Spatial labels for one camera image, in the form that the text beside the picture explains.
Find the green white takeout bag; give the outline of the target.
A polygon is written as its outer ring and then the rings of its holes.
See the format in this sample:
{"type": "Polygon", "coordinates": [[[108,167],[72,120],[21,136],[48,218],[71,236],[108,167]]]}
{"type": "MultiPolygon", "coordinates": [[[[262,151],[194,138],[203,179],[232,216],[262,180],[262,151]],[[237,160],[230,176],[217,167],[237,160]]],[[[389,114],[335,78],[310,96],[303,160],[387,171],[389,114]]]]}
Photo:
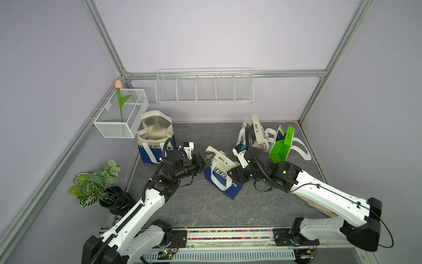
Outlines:
{"type": "Polygon", "coordinates": [[[273,136],[268,137],[268,156],[274,163],[286,161],[291,150],[297,152],[305,161],[312,159],[304,142],[295,137],[294,127],[289,126],[287,130],[284,130],[282,126],[279,126],[277,130],[268,128],[265,132],[273,136]]]}

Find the blue beige tote bag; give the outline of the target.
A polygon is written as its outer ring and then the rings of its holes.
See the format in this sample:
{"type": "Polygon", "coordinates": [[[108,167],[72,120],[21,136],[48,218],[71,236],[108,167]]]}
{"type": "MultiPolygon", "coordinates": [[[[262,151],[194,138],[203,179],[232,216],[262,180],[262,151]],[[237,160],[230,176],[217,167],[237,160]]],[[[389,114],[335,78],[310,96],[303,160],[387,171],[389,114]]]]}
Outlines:
{"type": "Polygon", "coordinates": [[[172,120],[159,110],[145,112],[140,118],[143,129],[136,136],[140,157],[144,164],[158,165],[167,139],[171,139],[167,152],[176,145],[172,120]]]}

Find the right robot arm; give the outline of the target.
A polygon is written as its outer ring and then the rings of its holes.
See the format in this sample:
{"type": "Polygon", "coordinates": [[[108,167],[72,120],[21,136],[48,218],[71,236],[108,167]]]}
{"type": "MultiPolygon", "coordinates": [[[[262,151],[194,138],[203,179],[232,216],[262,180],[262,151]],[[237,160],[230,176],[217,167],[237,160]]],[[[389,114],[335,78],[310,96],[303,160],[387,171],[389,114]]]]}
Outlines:
{"type": "Polygon", "coordinates": [[[243,145],[233,148],[240,165],[228,171],[236,184],[250,180],[265,182],[271,188],[293,193],[315,202],[336,217],[312,220],[298,217],[285,235],[287,244],[300,246],[321,239],[346,240],[353,246],[376,252],[381,246],[382,202],[376,198],[361,199],[311,176],[288,161],[275,163],[264,150],[243,145]]]}

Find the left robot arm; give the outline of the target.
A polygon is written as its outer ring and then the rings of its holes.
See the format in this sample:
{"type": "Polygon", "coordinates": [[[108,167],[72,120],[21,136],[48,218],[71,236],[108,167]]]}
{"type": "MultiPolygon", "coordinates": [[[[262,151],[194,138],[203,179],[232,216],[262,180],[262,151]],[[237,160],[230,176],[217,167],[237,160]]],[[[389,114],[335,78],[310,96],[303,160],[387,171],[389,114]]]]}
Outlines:
{"type": "Polygon", "coordinates": [[[172,226],[155,220],[142,232],[152,215],[177,191],[179,181],[202,173],[215,153],[198,152],[188,157],[183,150],[172,150],[147,181],[141,199],[101,237],[91,236],[84,244],[83,264],[132,264],[156,246],[171,245],[172,226]]]}

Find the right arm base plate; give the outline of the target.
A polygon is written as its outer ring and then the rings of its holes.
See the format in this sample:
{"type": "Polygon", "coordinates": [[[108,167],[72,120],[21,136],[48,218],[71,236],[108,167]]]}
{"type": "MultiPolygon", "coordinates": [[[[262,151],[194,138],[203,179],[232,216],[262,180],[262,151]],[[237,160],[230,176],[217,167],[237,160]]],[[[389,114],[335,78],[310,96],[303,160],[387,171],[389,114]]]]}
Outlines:
{"type": "Polygon", "coordinates": [[[292,235],[290,228],[274,228],[273,235],[276,246],[318,246],[320,241],[318,239],[309,240],[300,234],[292,235]]]}

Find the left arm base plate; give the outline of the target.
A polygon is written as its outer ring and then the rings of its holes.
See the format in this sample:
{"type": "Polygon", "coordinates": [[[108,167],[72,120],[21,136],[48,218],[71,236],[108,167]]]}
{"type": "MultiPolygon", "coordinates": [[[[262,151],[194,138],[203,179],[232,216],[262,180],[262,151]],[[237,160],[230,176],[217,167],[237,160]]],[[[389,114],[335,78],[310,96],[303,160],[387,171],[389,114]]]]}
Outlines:
{"type": "Polygon", "coordinates": [[[185,248],[187,244],[187,230],[172,230],[166,232],[160,247],[164,248],[185,248]]]}

